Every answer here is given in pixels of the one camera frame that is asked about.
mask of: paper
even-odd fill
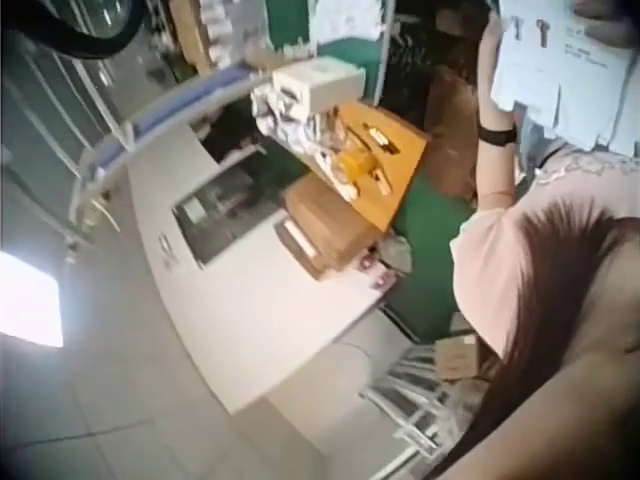
[[[638,139],[640,106],[634,100],[640,87],[629,82],[625,89],[634,52],[587,38],[569,0],[500,3],[509,28],[492,90],[496,104],[505,110],[516,102],[526,105],[547,137],[558,135],[584,150],[608,145],[628,155]]]
[[[635,62],[633,71],[627,81],[620,114],[616,122],[609,148],[632,157],[635,154],[636,142],[640,140],[640,63]]]
[[[380,0],[318,0],[309,17],[311,43],[343,38],[376,41],[382,33]]]

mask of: long hair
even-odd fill
[[[583,213],[555,203],[522,219],[529,268],[521,278],[516,327],[503,365],[468,430],[425,480],[445,473],[560,370],[591,285],[629,227],[607,212]]]

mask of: pink shirt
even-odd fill
[[[515,322],[517,288],[526,268],[518,219],[559,199],[576,208],[594,202],[618,218],[640,217],[640,159],[567,147],[547,162],[516,205],[478,212],[462,225],[451,242],[456,300],[499,354]]]

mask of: black watch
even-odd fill
[[[484,128],[478,121],[478,137],[485,143],[496,147],[506,147],[518,141],[518,129],[514,125],[511,130],[495,131]]]

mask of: white counter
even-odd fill
[[[379,299],[373,279],[349,269],[316,282],[280,244],[280,210],[200,269],[171,208],[220,171],[187,125],[130,163],[134,210],[149,266],[200,373],[235,413],[268,393]],[[177,263],[167,266],[165,235]]]

